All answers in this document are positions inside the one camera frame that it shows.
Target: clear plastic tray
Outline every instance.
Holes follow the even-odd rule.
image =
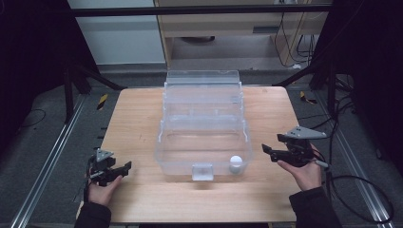
[[[238,175],[252,159],[237,71],[168,71],[155,159],[167,175]]]

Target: black diagonal support bar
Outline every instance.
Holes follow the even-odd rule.
[[[144,16],[176,14],[215,14],[215,13],[259,13],[259,12],[312,12],[329,11],[332,4],[293,4],[293,5],[229,5],[229,6],[195,6],[195,7],[151,7],[151,8],[117,8],[117,9],[70,9],[54,10],[48,13],[74,17],[96,16]]]

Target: wooden table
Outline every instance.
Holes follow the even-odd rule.
[[[277,222],[294,221],[288,197],[299,191],[293,177],[261,151],[297,125],[283,87],[244,86],[245,118],[254,159],[241,176],[192,181],[166,176],[154,160],[162,118],[163,88],[122,91],[102,145],[113,151],[116,167],[132,161],[109,205],[113,222]]]

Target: white wall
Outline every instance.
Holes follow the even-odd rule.
[[[152,0],[68,0],[73,9],[154,7]],[[156,16],[77,18],[97,65],[164,64]]]

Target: person's left hand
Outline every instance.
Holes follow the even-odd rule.
[[[118,176],[110,185],[99,186],[97,183],[91,183],[88,187],[88,201],[107,206],[112,198],[113,192],[119,186],[123,176]]]

